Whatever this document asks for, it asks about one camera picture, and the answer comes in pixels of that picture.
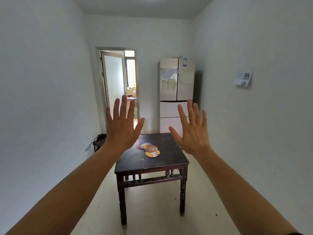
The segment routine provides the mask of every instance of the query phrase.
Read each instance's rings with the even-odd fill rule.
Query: dark wooden table
[[[154,158],[147,157],[145,150],[139,150],[136,147],[137,144],[143,142],[150,142],[157,146],[160,155]],[[170,133],[140,135],[133,147],[126,150],[115,165],[114,173],[117,179],[122,224],[127,224],[125,188],[172,180],[180,180],[180,213],[183,215],[185,212],[188,164],[188,159],[181,148],[177,146]],[[178,169],[179,174],[174,174],[174,169]],[[141,174],[156,171],[165,171],[165,176],[141,179]],[[139,180],[135,179],[136,174],[139,175]],[[132,181],[128,181],[130,175],[132,175]]]

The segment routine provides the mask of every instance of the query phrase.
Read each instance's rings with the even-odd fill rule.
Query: refrigerator
[[[158,132],[172,126],[182,136],[179,104],[188,119],[187,100],[193,99],[196,62],[190,58],[161,59],[158,63]]]

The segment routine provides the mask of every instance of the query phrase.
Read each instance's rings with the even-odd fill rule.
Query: person's right arm
[[[183,137],[169,127],[178,146],[192,154],[205,171],[230,217],[242,235],[288,235],[297,230],[248,182],[227,165],[211,148],[206,113],[201,122],[198,105],[188,100],[189,123],[178,106]]]

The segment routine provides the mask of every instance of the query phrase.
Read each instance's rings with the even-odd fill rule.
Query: window frame
[[[128,88],[128,71],[127,71],[127,60],[128,59],[133,59],[135,60],[135,65],[136,65],[136,58],[135,57],[126,57],[125,56],[125,50],[124,50],[124,58],[125,58],[125,68],[126,68],[126,87]]]

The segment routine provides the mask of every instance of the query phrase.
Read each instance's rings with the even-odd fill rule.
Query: finger
[[[129,109],[127,113],[127,119],[134,121],[134,111],[135,111],[135,101],[131,101],[129,104]]]
[[[126,105],[127,105],[127,97],[126,95],[122,96],[122,104],[120,105],[119,117],[121,119],[126,119]]]
[[[182,123],[182,128],[185,128],[188,126],[188,121],[181,104],[178,105],[178,113],[180,116],[180,122]]]
[[[135,129],[134,129],[134,139],[135,141],[139,138],[140,132],[143,128],[143,123],[145,122],[145,118],[141,118],[138,121],[138,124],[136,125]]]
[[[113,108],[113,120],[117,120],[119,118],[119,98],[117,98],[114,102],[114,108]]]
[[[190,99],[187,101],[187,108],[188,108],[189,123],[191,125],[195,125],[196,121],[195,121],[195,113],[193,109],[193,102]]]
[[[200,119],[200,112],[199,112],[199,107],[198,107],[197,103],[194,103],[194,112],[195,112],[196,124],[200,125],[201,124],[201,119]]]
[[[170,130],[170,133],[172,137],[174,138],[175,142],[177,143],[178,146],[182,147],[182,137],[179,136],[179,134],[174,130],[173,127],[168,127]]]
[[[207,127],[207,113],[205,110],[202,110],[202,127],[206,128]]]
[[[107,122],[107,124],[110,124],[112,122],[112,116],[111,116],[110,107],[106,107],[105,108],[105,115],[106,115],[106,122]]]

